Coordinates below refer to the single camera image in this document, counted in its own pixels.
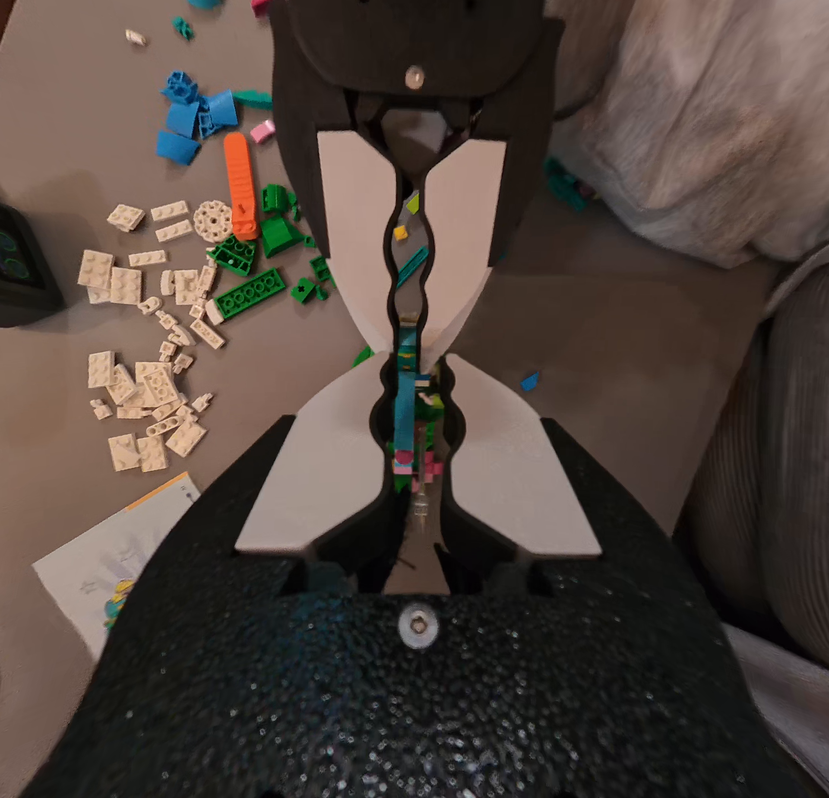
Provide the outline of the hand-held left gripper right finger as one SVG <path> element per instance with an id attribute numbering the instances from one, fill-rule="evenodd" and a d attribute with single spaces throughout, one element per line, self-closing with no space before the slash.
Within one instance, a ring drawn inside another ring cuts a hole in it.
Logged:
<path id="1" fill-rule="evenodd" d="M 460 562 L 596 558 L 602 548 L 541 416 L 458 355 L 442 367 L 442 538 Z"/>

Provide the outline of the black power station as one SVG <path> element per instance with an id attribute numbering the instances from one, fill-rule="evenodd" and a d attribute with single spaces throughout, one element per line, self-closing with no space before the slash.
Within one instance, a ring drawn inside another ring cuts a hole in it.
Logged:
<path id="1" fill-rule="evenodd" d="M 31 225 L 1 204 L 1 327 L 28 326 L 66 303 Z"/>

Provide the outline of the pile of green bricks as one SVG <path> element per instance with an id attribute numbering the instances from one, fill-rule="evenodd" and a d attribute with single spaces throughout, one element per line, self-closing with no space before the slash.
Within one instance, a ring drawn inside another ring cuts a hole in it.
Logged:
<path id="1" fill-rule="evenodd" d="M 253 274 L 258 242 L 266 259 L 272 259 L 294 246 L 315 249 L 309 234 L 301 232 L 296 223 L 302 217 L 296 194 L 281 184 L 269 183 L 261 191 L 264 220 L 259 240 L 242 241 L 233 233 L 217 244 L 210 255 L 218 266 L 240 276 L 243 283 L 216 296 L 208 305 L 209 319 L 219 324 L 251 309 L 287 289 L 275 267 Z"/>

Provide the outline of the orange brick separator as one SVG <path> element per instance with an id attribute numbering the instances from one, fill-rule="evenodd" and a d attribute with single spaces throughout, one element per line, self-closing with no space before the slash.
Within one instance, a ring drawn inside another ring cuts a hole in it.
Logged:
<path id="1" fill-rule="evenodd" d="M 259 236 L 250 150 L 244 134 L 239 131 L 224 138 L 223 149 L 231 195 L 232 231 L 238 240 L 248 242 Z"/>

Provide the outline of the pile of white bricks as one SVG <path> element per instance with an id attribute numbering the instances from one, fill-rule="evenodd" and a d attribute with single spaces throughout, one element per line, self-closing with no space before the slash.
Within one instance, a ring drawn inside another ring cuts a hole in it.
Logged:
<path id="1" fill-rule="evenodd" d="M 222 322 L 219 300 L 210 294 L 219 266 L 231 266 L 230 246 L 238 244 L 232 236 L 231 208 L 207 201 L 189 217 L 189 206 L 182 200 L 152 208 L 150 213 L 152 222 L 167 223 L 154 232 L 158 244 L 195 233 L 209 245 L 206 263 L 194 270 L 163 270 L 159 294 L 145 295 L 143 270 L 167 263 L 167 249 L 130 253 L 126 266 L 118 265 L 113 254 L 85 250 L 77 278 L 91 305 L 129 306 L 167 333 L 158 359 L 137 361 L 133 369 L 113 349 L 88 356 L 87 386 L 105 394 L 89 403 L 96 419 L 148 422 L 143 430 L 107 440 L 115 472 L 160 472 L 168 468 L 168 452 L 181 458 L 192 453 L 206 434 L 199 418 L 213 395 L 205 393 L 190 402 L 177 379 L 192 367 L 195 357 L 190 350 L 197 341 L 213 349 L 225 345 L 214 328 Z"/>

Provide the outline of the brick instruction booklet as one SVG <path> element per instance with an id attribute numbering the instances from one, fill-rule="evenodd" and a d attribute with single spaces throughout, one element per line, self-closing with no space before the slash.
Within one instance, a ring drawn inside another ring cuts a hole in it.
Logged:
<path id="1" fill-rule="evenodd" d="M 200 495 L 182 473 L 33 565 L 94 660 L 150 558 Z"/>

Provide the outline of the colourful brick reef model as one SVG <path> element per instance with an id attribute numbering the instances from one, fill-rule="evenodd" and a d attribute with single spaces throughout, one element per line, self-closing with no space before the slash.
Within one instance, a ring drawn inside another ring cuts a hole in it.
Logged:
<path id="1" fill-rule="evenodd" d="M 443 404 L 432 373 L 421 373 L 418 317 L 391 318 L 389 350 L 379 350 L 346 377 L 346 437 L 342 457 L 348 475 L 348 532 L 373 548 L 388 544 L 405 525 L 407 501 L 434 474 L 432 426 Z"/>

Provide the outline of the pile of mixed coloured bricks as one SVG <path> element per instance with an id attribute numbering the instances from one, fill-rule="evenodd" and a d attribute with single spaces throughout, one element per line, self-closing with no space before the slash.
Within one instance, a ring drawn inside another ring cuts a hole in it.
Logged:
<path id="1" fill-rule="evenodd" d="M 194 9 L 212 10 L 225 0 L 185 0 Z M 251 8 L 258 19 L 267 14 L 273 0 L 251 0 Z M 176 16 L 171 25 L 187 42 L 195 37 L 194 30 L 183 17 Z M 239 126 L 236 107 L 242 106 L 261 111 L 273 108 L 272 97 L 256 90 L 233 91 L 226 89 L 212 96 L 201 93 L 196 81 L 182 70 L 172 71 L 160 90 L 169 102 L 165 129 L 157 139 L 157 155 L 179 165 L 190 165 L 200 150 L 203 140 L 219 130 Z M 256 144 L 275 137 L 273 119 L 264 119 L 250 132 Z"/>

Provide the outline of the person's right forearm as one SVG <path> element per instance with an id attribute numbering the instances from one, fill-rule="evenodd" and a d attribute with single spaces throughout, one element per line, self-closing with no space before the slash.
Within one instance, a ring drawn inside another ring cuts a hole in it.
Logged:
<path id="1" fill-rule="evenodd" d="M 653 244 L 732 268 L 827 240 L 828 0 L 545 0 L 548 155 Z"/>

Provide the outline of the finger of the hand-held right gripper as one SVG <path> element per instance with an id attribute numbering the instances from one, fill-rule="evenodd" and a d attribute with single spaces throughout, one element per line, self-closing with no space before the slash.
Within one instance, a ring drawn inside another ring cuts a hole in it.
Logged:
<path id="1" fill-rule="evenodd" d="M 328 265 L 347 310 L 374 352 L 389 352 L 391 274 L 387 230 L 396 210 L 395 167 L 353 130 L 316 136 L 326 216 Z"/>
<path id="2" fill-rule="evenodd" d="M 506 142 L 467 140 L 427 174 L 422 207 L 433 240 L 424 283 L 427 319 L 420 360 L 436 361 L 451 346 L 491 274 L 492 236 Z"/>

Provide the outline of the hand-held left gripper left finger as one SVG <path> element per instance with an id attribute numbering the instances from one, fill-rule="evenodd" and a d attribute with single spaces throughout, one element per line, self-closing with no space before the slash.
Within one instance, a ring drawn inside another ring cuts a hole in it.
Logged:
<path id="1" fill-rule="evenodd" d="M 380 437 L 388 362 L 373 355 L 297 412 L 236 540 L 238 552 L 316 557 L 346 572 L 388 555 L 396 538 Z"/>

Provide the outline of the person's striped trousers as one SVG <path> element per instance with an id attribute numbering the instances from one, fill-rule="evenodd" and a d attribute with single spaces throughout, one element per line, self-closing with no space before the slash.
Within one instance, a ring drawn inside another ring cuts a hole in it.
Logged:
<path id="1" fill-rule="evenodd" d="M 726 622 L 827 666 L 827 242 L 781 272 L 674 539 Z"/>

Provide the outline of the person's grey hoodie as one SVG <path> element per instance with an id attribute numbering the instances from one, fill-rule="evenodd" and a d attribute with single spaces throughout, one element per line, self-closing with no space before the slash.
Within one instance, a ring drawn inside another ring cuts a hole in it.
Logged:
<path id="1" fill-rule="evenodd" d="M 748 631 L 722 629 L 772 736 L 827 794 L 827 669 Z"/>

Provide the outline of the grey desk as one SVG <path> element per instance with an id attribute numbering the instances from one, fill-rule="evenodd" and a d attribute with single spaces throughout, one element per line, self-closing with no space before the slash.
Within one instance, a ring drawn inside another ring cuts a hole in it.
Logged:
<path id="1" fill-rule="evenodd" d="M 263 430 L 351 364 L 364 346 L 339 295 L 298 305 L 288 293 L 201 341 L 184 374 L 213 393 L 208 432 L 165 471 L 113 470 L 107 440 L 144 422 L 97 420 L 90 353 L 133 368 L 166 338 L 133 306 L 88 302 L 84 249 L 158 246 L 107 222 L 144 209 L 228 201 L 221 137 L 190 166 L 155 153 L 168 74 L 202 92 L 269 91 L 273 45 L 250 0 L 195 12 L 185 0 L 16 0 L 2 42 L 2 201 L 35 229 L 67 307 L 2 329 L 2 720 L 62 725 L 87 685 L 84 641 L 32 565 L 180 472 L 203 491 Z M 723 271 L 628 233 L 592 203 L 573 213 L 541 186 L 505 259 L 452 346 L 555 418 L 671 531 L 748 346 L 772 265 Z"/>

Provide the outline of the teal long brick strip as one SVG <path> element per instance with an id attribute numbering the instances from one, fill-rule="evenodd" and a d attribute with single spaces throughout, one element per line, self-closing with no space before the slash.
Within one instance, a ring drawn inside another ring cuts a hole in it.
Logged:
<path id="1" fill-rule="evenodd" d="M 397 289 L 405 285 L 413 274 L 420 269 L 420 266 L 425 263 L 429 254 L 429 248 L 427 246 L 421 246 L 404 262 L 402 266 L 399 266 L 396 284 Z"/>

